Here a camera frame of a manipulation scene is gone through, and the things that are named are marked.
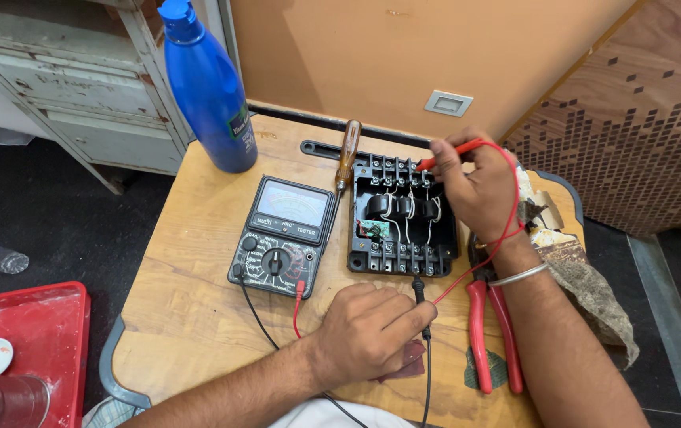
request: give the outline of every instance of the silver bangle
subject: silver bangle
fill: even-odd
[[[548,269],[549,265],[546,264],[546,262],[543,262],[542,264],[534,267],[533,269],[528,269],[523,273],[518,273],[517,275],[513,275],[509,278],[504,278],[504,279],[499,279],[498,281],[491,281],[488,283],[489,286],[494,287],[494,286],[505,286],[507,284],[511,283],[516,283],[517,281],[521,279],[528,278],[532,275],[535,275],[536,273],[539,273],[540,271],[544,269]]]

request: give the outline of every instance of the bottle cap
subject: bottle cap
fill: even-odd
[[[200,40],[205,32],[188,0],[166,0],[158,8],[164,23],[166,37],[177,44],[189,44]]]

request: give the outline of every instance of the decorative tile pattern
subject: decorative tile pattern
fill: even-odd
[[[503,143],[593,219],[633,235],[681,224],[681,1],[645,5]]]

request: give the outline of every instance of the wooden table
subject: wooden table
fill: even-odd
[[[113,355],[114,376],[124,387],[149,395],[153,404],[272,352],[242,290],[226,278],[262,174],[333,189],[337,160],[304,155],[299,144],[312,139],[337,145],[342,132],[262,115],[253,117],[253,127],[258,161],[242,174],[217,170],[199,143],[190,144],[121,313],[126,330]],[[362,137],[359,144],[359,150],[378,154],[412,159],[430,156],[424,149],[378,139]],[[570,192],[534,172],[530,176],[534,189],[548,191],[556,202],[565,221],[563,231],[583,240]],[[346,195],[341,202],[314,294],[301,304],[298,326],[302,332],[315,330],[335,293],[352,283],[392,286],[413,297],[409,277],[351,273],[345,267],[348,199]],[[467,236],[467,229],[461,227],[462,236]],[[454,274],[425,279],[426,297],[439,296],[468,267],[463,251],[454,262]],[[295,299],[255,289],[249,294],[274,340],[280,345],[293,341]],[[439,317],[432,326],[428,422],[445,427],[539,426],[527,393],[512,394],[505,384],[484,395],[464,385],[468,314],[464,286],[456,287],[439,303]],[[504,342],[490,305],[486,306],[485,336],[486,347],[503,357]],[[346,401],[421,420],[425,377],[384,384],[360,382],[333,393]]]

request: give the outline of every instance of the cabinet drawer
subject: cabinet drawer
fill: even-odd
[[[94,163],[176,174],[182,155],[166,130],[44,111]]]
[[[140,116],[158,116],[145,90],[145,83],[129,77],[134,73],[117,70],[117,74],[111,74],[96,71],[93,65],[85,64],[84,68],[74,65],[78,63],[49,63],[0,53],[0,74],[26,97],[68,103],[76,109],[87,106]],[[110,71],[108,67],[100,69]]]

